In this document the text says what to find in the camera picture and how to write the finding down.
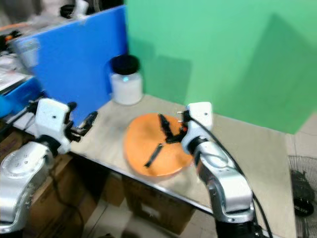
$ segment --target round orange plate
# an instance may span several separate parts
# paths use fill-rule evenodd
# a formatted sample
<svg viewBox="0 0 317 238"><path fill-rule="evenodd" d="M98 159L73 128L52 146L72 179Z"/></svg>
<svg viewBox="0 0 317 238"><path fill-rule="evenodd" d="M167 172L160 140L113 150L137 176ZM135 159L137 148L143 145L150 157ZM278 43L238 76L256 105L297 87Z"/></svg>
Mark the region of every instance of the round orange plate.
<svg viewBox="0 0 317 238"><path fill-rule="evenodd" d="M174 135L179 133L177 119L165 116L170 122ZM144 164L150 159L159 143L165 141L165 135L156 113L146 114L134 119L129 125L124 138L124 152L131 167L146 176L171 175L189 166L193 157L185 154L180 143L165 144L149 168Z"/></svg>

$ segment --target green backdrop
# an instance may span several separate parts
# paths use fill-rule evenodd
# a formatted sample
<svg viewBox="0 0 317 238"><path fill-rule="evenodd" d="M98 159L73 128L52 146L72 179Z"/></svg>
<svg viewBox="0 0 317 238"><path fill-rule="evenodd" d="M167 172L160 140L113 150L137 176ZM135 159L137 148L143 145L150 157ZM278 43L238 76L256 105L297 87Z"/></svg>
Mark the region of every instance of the green backdrop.
<svg viewBox="0 0 317 238"><path fill-rule="evenodd" d="M317 1L128 0L145 92L295 133L317 105Z"/></svg>

